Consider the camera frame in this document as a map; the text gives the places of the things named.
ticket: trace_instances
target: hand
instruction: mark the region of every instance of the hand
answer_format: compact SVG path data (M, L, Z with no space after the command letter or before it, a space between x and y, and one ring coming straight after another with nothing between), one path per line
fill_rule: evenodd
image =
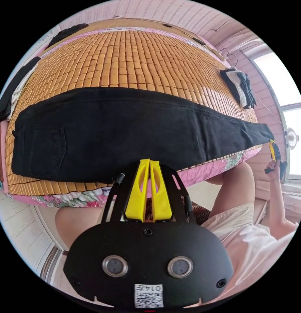
M270 181L280 181L280 160L271 161L266 166L267 169L273 169L273 171L269 172L267 176Z

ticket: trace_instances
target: qr code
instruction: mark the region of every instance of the qr code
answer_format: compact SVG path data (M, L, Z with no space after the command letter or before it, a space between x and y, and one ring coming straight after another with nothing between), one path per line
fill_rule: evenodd
M164 307L162 285L135 285L135 307Z

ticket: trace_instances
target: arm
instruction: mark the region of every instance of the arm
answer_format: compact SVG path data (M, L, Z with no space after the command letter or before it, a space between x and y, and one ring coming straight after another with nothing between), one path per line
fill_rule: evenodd
M277 240L295 230L295 225L285 218L279 163L280 160L272 161L267 166L274 169L267 174L270 178L269 228L270 234Z

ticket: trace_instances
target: floral bedsheet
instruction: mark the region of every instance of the floral bedsheet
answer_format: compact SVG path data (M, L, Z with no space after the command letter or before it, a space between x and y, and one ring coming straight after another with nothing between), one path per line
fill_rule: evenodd
M257 148L251 151L239 153L230 157L226 157L221 160L216 160L210 163L202 164L193 168L186 169L179 172L179 176L182 179L185 187L190 187L196 183L202 182L208 178L221 174L239 163L245 162L252 156L256 155L261 148ZM96 190L84 191L84 192L70 192L68 194L61 195L46 195L46 196L20 196L7 194L10 198L21 202L41 205L46 207L104 207L107 201L109 191L111 187L99 188Z

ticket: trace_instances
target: white shorts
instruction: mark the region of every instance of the white shorts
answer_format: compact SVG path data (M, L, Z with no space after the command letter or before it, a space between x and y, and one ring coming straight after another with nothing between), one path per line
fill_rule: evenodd
M201 226L213 232L220 240L239 227L253 224L254 203L246 203L225 212L216 214Z

